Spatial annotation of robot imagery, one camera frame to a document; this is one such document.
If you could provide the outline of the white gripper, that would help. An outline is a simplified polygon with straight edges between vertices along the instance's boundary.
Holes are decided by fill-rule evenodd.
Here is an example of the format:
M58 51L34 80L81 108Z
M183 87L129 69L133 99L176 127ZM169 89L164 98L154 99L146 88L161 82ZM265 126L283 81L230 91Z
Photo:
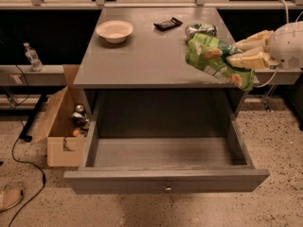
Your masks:
M264 50L267 44L270 53ZM303 68L303 22L288 23L275 32L262 30L234 46L244 51L226 57L234 67L253 70L279 65L287 69Z

